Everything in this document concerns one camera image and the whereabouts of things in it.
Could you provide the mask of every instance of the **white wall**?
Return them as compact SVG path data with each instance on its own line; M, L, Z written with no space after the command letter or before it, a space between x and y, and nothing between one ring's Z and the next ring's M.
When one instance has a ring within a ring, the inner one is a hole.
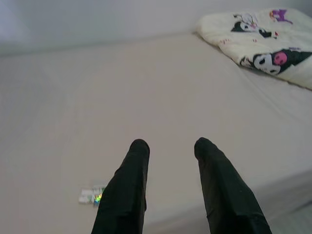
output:
M16 30L5 31L11 41L0 38L2 54L182 32L191 30L201 16L222 11L282 6L312 16L310 0L1 1L9 16L0 17L0 26L18 21Z

